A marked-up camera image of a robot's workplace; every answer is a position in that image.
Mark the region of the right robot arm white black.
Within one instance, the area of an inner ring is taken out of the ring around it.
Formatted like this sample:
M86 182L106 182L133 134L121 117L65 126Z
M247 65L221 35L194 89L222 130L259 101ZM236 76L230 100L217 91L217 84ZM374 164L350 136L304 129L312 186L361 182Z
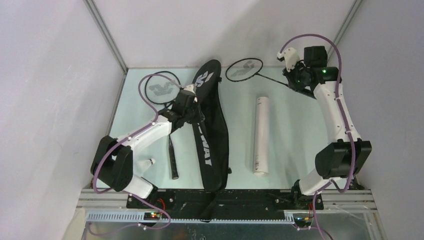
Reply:
M315 168L296 181L291 204L304 209L311 196L324 186L340 179L352 180L360 172L372 151L371 142L363 140L350 117L343 94L340 70L328 66L324 46L304 48L303 58L292 47L277 54L284 62L283 76L293 91L316 99L324 117L328 145L315 156Z

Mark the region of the shuttlecock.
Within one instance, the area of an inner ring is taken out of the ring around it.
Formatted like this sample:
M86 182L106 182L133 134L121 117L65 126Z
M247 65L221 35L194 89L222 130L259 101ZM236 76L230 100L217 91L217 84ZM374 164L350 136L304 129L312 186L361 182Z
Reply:
M135 165L139 172L142 174L146 172L151 166L153 166L156 163L156 160L154 158L144 159L144 160L137 160Z

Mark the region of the white shuttlecock tube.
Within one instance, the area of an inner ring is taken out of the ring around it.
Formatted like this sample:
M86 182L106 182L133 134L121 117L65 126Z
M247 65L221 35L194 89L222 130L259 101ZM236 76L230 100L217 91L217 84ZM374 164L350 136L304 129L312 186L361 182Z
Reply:
M269 173L270 100L261 96L256 100L253 173Z

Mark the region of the black racket bag crossway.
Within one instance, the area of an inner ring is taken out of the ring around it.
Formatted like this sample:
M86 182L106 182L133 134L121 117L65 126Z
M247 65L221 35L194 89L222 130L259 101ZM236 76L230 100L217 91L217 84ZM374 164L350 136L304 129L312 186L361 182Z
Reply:
M221 62L211 59L200 67L192 81L204 115L204 120L193 124L192 130L202 185L206 192L211 193L198 217L206 223L212 220L219 193L226 188L230 172L229 132L219 97L221 71Z

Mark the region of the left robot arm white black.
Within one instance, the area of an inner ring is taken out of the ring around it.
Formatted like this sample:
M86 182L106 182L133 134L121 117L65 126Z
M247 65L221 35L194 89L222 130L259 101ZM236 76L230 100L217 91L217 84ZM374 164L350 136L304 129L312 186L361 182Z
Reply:
M193 91L182 89L170 109L158 112L151 123L122 139L109 135L98 145L91 173L109 189L138 196L145 208L153 208L158 202L156 188L151 182L134 173L134 155L157 140L164 138L186 123L196 123L202 118L198 98Z

